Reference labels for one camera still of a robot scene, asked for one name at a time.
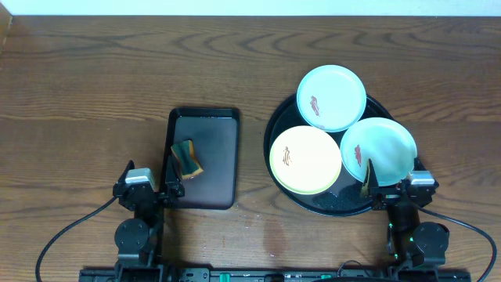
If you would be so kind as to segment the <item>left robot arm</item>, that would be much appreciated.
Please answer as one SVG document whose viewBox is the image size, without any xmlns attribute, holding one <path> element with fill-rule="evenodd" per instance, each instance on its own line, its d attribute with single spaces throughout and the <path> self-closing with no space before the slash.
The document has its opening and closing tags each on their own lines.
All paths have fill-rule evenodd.
<svg viewBox="0 0 501 282">
<path fill-rule="evenodd" d="M 161 245 L 164 234 L 164 211 L 174 208 L 185 189 L 169 157 L 165 163 L 164 183 L 154 190 L 148 168 L 136 168 L 129 161 L 113 186 L 113 195 L 134 217 L 117 227 L 114 240 L 118 247 L 117 264 L 122 269 L 154 269 L 163 262 Z"/>
</svg>

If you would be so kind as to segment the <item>yellow plate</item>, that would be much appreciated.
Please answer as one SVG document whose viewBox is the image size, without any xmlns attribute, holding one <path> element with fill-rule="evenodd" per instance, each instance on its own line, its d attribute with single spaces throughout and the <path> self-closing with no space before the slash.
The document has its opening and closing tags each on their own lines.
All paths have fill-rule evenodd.
<svg viewBox="0 0 501 282">
<path fill-rule="evenodd" d="M 269 151 L 272 175 L 290 192 L 313 195 L 328 190 L 338 179 L 341 152 L 326 132 L 308 125 L 278 135 Z"/>
</svg>

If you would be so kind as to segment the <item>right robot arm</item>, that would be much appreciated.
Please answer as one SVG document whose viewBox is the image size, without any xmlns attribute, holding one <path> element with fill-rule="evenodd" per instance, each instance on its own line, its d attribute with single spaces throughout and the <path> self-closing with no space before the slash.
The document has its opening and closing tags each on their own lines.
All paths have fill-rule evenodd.
<svg viewBox="0 0 501 282">
<path fill-rule="evenodd" d="M 436 222 L 422 222 L 418 209 L 430 204 L 438 182 L 429 171 L 411 171 L 398 183 L 381 186 L 371 160 L 367 161 L 361 195 L 372 199 L 372 209 L 388 216 L 387 250 L 395 262 L 386 274 L 392 280 L 438 280 L 445 264 L 449 229 Z"/>
</svg>

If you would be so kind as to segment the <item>green and orange sponge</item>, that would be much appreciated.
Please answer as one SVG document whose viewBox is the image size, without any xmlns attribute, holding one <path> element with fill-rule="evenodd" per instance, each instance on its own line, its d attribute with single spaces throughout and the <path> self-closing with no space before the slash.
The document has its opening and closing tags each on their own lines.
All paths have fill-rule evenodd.
<svg viewBox="0 0 501 282">
<path fill-rule="evenodd" d="M 193 141 L 187 139 L 171 146 L 171 153 L 178 162 L 182 179 L 192 179 L 204 170 L 196 159 Z"/>
</svg>

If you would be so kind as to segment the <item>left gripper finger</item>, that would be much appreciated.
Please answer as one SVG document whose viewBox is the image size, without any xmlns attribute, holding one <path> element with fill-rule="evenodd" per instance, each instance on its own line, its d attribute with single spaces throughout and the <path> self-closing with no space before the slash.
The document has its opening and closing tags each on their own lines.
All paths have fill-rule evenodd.
<svg viewBox="0 0 501 282">
<path fill-rule="evenodd" d="M 135 168 L 135 164 L 133 160 L 130 160 L 128 164 L 126 165 L 125 170 L 123 171 L 123 182 L 125 183 L 125 180 L 127 178 L 127 174 L 130 170 Z"/>
<path fill-rule="evenodd" d="M 181 186 L 181 182 L 177 176 L 172 156 L 169 156 L 167 159 L 164 176 L 165 176 L 164 184 L 169 190 L 179 189 L 179 187 Z"/>
</svg>

